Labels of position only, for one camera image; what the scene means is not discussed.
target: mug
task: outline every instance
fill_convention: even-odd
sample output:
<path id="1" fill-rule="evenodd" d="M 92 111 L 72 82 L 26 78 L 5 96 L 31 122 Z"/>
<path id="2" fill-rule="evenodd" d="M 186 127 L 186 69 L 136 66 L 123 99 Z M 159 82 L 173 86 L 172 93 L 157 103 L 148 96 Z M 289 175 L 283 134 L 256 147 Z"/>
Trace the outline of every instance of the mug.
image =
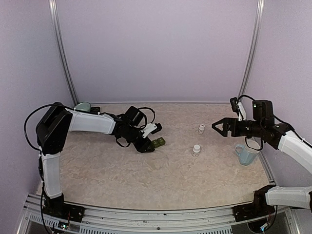
<path id="1" fill-rule="evenodd" d="M 259 144 L 254 140 L 248 139 L 247 145 L 254 149 L 260 149 Z M 239 162 L 244 166 L 251 164 L 259 152 L 248 147 L 247 145 L 245 143 L 244 145 L 238 144 L 235 146 L 235 152 L 238 155 Z"/>

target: white backdrop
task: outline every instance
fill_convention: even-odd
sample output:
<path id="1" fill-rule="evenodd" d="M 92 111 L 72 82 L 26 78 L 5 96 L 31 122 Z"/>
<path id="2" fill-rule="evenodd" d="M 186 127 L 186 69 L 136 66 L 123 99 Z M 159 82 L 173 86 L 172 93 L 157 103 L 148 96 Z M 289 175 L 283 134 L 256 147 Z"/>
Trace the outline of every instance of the white backdrop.
<path id="1" fill-rule="evenodd" d="M 62 0 L 80 101 L 228 102 L 251 44 L 253 0 Z"/>

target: metal frame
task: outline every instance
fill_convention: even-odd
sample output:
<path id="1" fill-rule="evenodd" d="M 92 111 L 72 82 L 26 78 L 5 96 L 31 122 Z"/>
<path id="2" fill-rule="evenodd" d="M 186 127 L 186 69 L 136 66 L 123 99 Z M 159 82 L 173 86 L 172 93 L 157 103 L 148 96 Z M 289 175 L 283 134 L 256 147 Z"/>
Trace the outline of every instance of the metal frame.
<path id="1" fill-rule="evenodd" d="M 259 38 L 263 8 L 264 8 L 264 0 L 258 0 L 257 12 L 256 12 L 254 27 L 253 27 L 252 43 L 251 43 L 250 50 L 249 50 L 248 60 L 247 60 L 247 64 L 246 64 L 246 68 L 245 68 L 245 72 L 244 72 L 244 78 L 243 78 L 238 96 L 241 96 L 242 94 L 245 94 L 245 92 L 246 92 L 248 80 L 250 77 L 250 72 L 251 72 L 251 69 L 253 66 L 257 42 L 258 42 L 258 38 Z"/>
<path id="2" fill-rule="evenodd" d="M 235 222 L 232 207 L 222 206 L 206 209 L 177 210 L 177 211 L 140 211 L 126 209 L 100 208 L 87 206 L 82 223 L 71 222 L 72 230 L 69 233 L 89 234 L 133 234 L 133 233 L 172 233 L 172 234 L 203 234 L 203 233 L 229 233 L 231 226 L 246 223 Z M 295 217 L 289 207 L 280 206 L 278 213 L 288 212 L 289 220 Z M 263 217 L 248 220 L 252 222 Z M 44 215 L 47 226 L 66 222 L 49 215 Z M 24 205 L 17 234 L 24 234 L 30 221 L 41 223 L 40 196 L 29 195 Z M 296 228 L 291 229 L 292 234 L 300 234 Z"/>
<path id="3" fill-rule="evenodd" d="M 75 87 L 73 84 L 73 80 L 69 72 L 68 63 L 67 63 L 67 59 L 65 55 L 64 45 L 62 41 L 62 34 L 60 31 L 60 25 L 59 25 L 59 16 L 58 16 L 58 8 L 57 8 L 56 0 L 49 0 L 49 6 L 50 6 L 50 11 L 51 11 L 51 18 L 52 18 L 54 31 L 55 31 L 55 36 L 57 39 L 58 51 L 59 51 L 59 55 L 62 61 L 67 86 L 68 86 L 72 101 L 74 105 L 76 106 L 79 102 L 78 102 L 78 97 L 77 97 Z"/>

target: vertical metal post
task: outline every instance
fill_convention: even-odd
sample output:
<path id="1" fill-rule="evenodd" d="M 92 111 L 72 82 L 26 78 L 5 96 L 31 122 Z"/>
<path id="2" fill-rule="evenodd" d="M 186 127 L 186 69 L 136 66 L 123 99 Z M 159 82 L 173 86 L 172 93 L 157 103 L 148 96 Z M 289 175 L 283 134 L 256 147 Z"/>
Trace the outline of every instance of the vertical metal post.
<path id="1" fill-rule="evenodd" d="M 56 0 L 49 0 L 49 5 L 50 5 L 52 23 L 54 26 L 54 31 L 55 31 L 55 35 L 56 35 L 56 39 L 57 39 L 57 43 L 58 43 L 58 51 L 59 51 L 59 55 L 60 55 L 60 58 L 62 61 L 62 65 L 63 65 L 65 77 L 66 77 L 66 82 L 68 85 L 68 89 L 69 89 L 72 101 L 73 101 L 74 105 L 77 105 L 78 104 L 78 97 L 77 97 L 77 94 L 75 91 L 73 80 L 72 80 L 70 72 L 69 72 L 68 63 L 67 63 L 67 59 L 66 59 L 66 55 L 65 55 L 65 50 L 64 50 L 64 46 L 63 46 L 62 35 L 61 35 L 60 25 L 59 25 L 59 16 L 58 16 L 58 9 L 57 9 Z"/>
<path id="2" fill-rule="evenodd" d="M 245 92 L 246 92 L 250 72 L 251 72 L 251 69 L 253 66 L 256 46 L 257 46 L 257 42 L 258 42 L 260 26 L 261 26 L 261 21 L 262 21 L 263 8 L 264 8 L 264 0 L 258 0 L 257 12 L 256 12 L 254 27 L 253 27 L 252 43 L 251 43 L 250 50 L 249 50 L 249 55 L 248 55 L 248 60 L 247 60 L 247 64 L 246 64 L 246 68 L 245 68 L 245 72 L 244 72 L 243 82 L 240 86 L 238 96 L 241 96 L 242 94 L 245 94 Z"/>

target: mug handle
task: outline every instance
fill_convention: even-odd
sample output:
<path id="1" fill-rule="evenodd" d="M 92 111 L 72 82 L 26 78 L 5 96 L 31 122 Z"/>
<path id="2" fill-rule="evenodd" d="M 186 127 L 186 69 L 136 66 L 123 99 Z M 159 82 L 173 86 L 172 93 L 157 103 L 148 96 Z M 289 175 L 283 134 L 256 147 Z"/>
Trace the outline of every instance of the mug handle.
<path id="1" fill-rule="evenodd" d="M 240 144 L 238 144 L 238 145 L 235 146 L 235 152 L 236 152 L 236 154 L 239 156 L 240 152 L 237 151 L 238 148 L 242 150 L 242 149 L 244 149 L 244 146 L 243 146 L 243 145 L 240 145 Z"/>

